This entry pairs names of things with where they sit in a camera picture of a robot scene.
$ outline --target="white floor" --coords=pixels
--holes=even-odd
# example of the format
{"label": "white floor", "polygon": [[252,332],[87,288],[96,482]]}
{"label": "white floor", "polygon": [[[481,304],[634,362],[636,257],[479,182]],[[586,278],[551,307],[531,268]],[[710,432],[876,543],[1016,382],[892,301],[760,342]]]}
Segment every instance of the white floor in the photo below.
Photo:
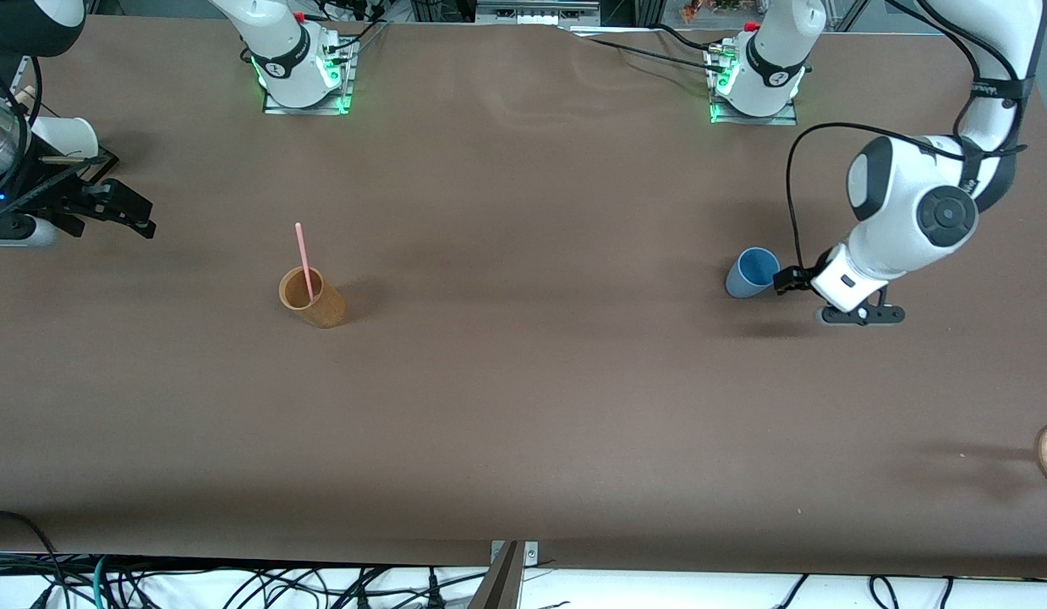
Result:
{"label": "white floor", "polygon": [[[438,569],[439,581],[477,573],[482,569]],[[358,574],[354,569],[322,571],[330,589],[344,589]],[[144,592],[161,609],[221,609],[226,600],[248,579],[245,571],[214,571],[206,574],[168,576],[144,582]],[[659,571],[578,571],[530,569],[525,574],[520,609],[550,609],[564,604],[565,609],[773,609],[782,603],[795,576],[659,573]],[[873,609],[867,578],[812,576],[799,590],[790,609]],[[944,590],[943,580],[891,578],[895,596],[903,609],[937,609]],[[315,579],[304,580],[317,587]],[[446,587],[443,597],[450,609],[466,607],[467,599],[477,589],[480,580]],[[0,578],[0,609],[24,609],[31,606],[46,589],[40,577]],[[427,570],[422,567],[393,569],[370,586],[376,589],[426,589]],[[886,589],[878,593],[891,608]],[[242,593],[235,609],[246,593]],[[252,593],[245,609],[260,609],[263,596]],[[83,599],[74,597],[74,609],[94,609]],[[405,594],[372,597],[372,609],[392,609],[407,600]],[[64,609],[60,592],[50,595],[49,609]],[[290,590],[273,607],[279,609],[315,609],[314,597]],[[407,609],[425,607],[413,602]],[[1047,583],[986,580],[959,580],[953,587],[948,609],[1047,609]]]}

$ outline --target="table surface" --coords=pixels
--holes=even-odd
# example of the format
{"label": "table surface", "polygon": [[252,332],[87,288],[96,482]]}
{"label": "table surface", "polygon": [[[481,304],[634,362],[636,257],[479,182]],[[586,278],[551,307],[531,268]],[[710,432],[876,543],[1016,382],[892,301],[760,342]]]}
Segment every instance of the table surface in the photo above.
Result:
{"label": "table surface", "polygon": [[[349,116],[281,117],[240,49],[225,20],[93,17],[44,62],[159,223],[0,250],[0,509],[60,549],[1047,574],[1041,100],[979,234],[895,283],[909,320],[824,329],[809,294],[725,296],[742,248],[794,258],[799,129],[711,125],[697,70],[394,24]],[[812,63],[802,127],[938,134],[970,84],[942,38],[825,36]],[[799,151],[807,257],[855,222],[867,141]],[[346,326],[277,300],[295,221]]]}

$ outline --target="wooden cup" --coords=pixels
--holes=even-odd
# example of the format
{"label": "wooden cup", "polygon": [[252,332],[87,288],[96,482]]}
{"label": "wooden cup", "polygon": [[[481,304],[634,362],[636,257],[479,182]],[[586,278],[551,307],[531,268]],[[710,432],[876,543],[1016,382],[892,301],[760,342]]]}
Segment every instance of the wooden cup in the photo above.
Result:
{"label": "wooden cup", "polygon": [[291,269],[280,281],[280,300],[311,326],[330,329],[344,322],[347,301],[342,299],[341,294],[324,280],[317,269],[310,269],[310,283],[314,288],[312,302],[310,291],[306,289],[306,274],[302,267]]}

